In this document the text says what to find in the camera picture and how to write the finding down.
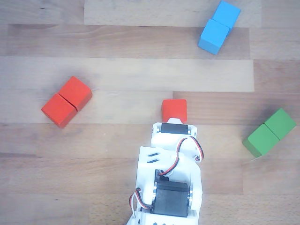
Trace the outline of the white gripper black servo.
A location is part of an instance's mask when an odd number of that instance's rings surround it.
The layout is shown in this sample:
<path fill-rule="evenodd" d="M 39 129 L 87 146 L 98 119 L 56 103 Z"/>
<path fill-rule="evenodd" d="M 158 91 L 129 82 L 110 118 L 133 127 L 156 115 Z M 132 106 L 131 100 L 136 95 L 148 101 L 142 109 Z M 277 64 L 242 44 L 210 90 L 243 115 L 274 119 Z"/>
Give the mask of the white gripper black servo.
<path fill-rule="evenodd" d="M 179 118 L 170 118 L 166 123 L 153 124 L 151 147 L 174 150 L 182 138 L 189 136 L 197 137 L 196 126 L 183 124 Z"/>

